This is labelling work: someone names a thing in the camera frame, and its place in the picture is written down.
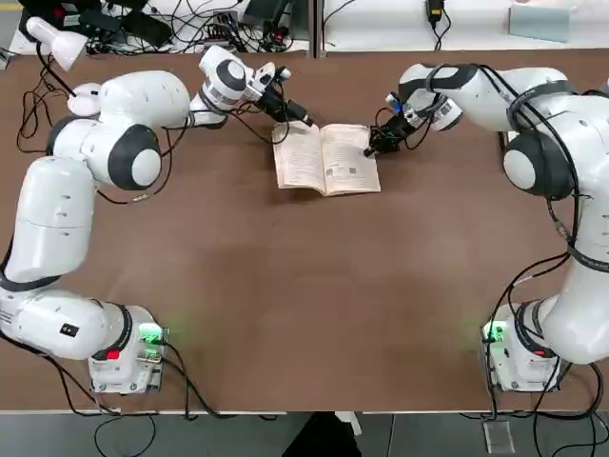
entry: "desk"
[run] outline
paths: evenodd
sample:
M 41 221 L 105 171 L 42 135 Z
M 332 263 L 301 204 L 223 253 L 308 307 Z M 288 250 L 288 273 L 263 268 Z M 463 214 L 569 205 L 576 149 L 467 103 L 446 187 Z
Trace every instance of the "desk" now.
M 287 95 L 320 124 L 369 124 L 402 72 L 421 61 L 557 67 L 580 89 L 599 87 L 609 74 L 609 53 L 601 50 L 273 57 L 293 71 Z M 266 58 L 245 56 L 254 67 Z M 169 70 L 194 93 L 203 79 L 198 59 L 87 59 L 68 81 Z M 0 74 L 0 239 L 7 242 L 32 160 L 13 138 L 21 94 L 35 85 L 38 70 L 26 57 Z M 55 119 L 65 113 L 60 99 L 53 107 Z M 269 118 L 247 120 L 270 133 Z M 479 326 L 506 283 L 560 252 L 561 240 L 543 201 L 503 177 L 496 136 L 466 120 L 430 134 L 414 152 L 379 159 L 379 174 L 380 194 L 324 199 L 279 190 L 270 148 L 235 120 L 218 131 L 190 131 L 161 194 L 126 207 L 98 200 L 88 259 L 61 286 L 151 309 L 218 409 L 486 409 Z M 560 279 L 540 280 L 515 299 L 553 293 Z M 0 360 L 1 409 L 67 408 L 42 361 L 6 344 Z M 86 380 L 84 363 L 67 366 Z M 119 403 L 177 410 L 183 386 L 168 371 L 160 393 Z M 544 405 L 583 408 L 594 388 L 573 377 Z M 77 406 L 91 408 L 74 396 Z M 528 394 L 500 398 L 501 407 L 534 402 Z

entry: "sticker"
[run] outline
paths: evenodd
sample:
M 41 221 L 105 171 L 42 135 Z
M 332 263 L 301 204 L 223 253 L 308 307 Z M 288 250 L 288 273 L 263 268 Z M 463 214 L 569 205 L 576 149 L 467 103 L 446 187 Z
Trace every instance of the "sticker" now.
M 69 336 L 71 338 L 75 338 L 76 334 L 78 333 L 78 330 L 79 330 L 78 327 L 75 327 L 75 326 L 72 326 L 72 325 L 70 325 L 68 323 L 65 323 L 65 324 L 63 324 L 61 326 L 61 330 L 59 330 L 59 332 L 62 335 L 66 335 L 66 336 Z
M 80 14 L 71 14 L 64 17 L 64 27 L 80 26 L 80 22 L 78 20 L 79 17 Z

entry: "gray floor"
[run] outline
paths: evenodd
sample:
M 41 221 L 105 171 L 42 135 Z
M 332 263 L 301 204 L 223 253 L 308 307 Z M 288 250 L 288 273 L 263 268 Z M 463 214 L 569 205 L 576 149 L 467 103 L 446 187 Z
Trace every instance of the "gray floor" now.
M 281 457 L 297 435 L 308 414 L 292 413 L 275 422 L 257 417 L 217 421 L 201 417 L 189 423 L 180 417 L 155 419 L 158 433 L 144 457 Z M 363 436 L 358 444 L 364 457 L 384 457 L 389 438 L 390 415 L 361 415 Z M 0 416 L 2 455 L 10 457 L 85 457 L 98 455 L 92 435 L 98 418 L 72 415 Z M 510 427 L 518 457 L 537 457 L 533 446 L 532 422 L 511 420 Z M 599 439 L 606 432 L 598 427 Z M 127 418 L 104 428 L 100 447 L 108 457 L 134 454 L 146 445 L 151 425 L 146 418 Z M 587 422 L 540 421 L 540 445 L 544 457 L 568 443 L 589 443 Z M 398 415 L 391 457 L 486 456 L 481 424 L 457 414 Z M 569 449 L 560 457 L 589 456 L 590 448 Z M 609 455 L 609 445 L 598 456 Z

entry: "open book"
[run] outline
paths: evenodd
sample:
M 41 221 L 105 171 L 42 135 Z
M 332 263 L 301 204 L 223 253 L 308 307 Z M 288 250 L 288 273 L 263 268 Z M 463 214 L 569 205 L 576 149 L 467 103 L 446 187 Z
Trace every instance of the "open book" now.
M 286 124 L 273 130 L 273 141 L 285 136 Z M 331 124 L 322 129 L 290 122 L 285 140 L 274 145 L 279 189 L 311 188 L 324 196 L 380 192 L 374 157 L 365 157 L 370 131 L 364 126 Z

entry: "power adapter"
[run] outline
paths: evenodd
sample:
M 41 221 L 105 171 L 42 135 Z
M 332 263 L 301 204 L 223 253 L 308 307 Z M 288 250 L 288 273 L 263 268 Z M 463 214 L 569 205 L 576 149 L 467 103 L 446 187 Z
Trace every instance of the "power adapter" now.
M 436 29 L 437 24 L 442 19 L 444 10 L 444 0 L 426 0 L 427 21 L 432 30 Z

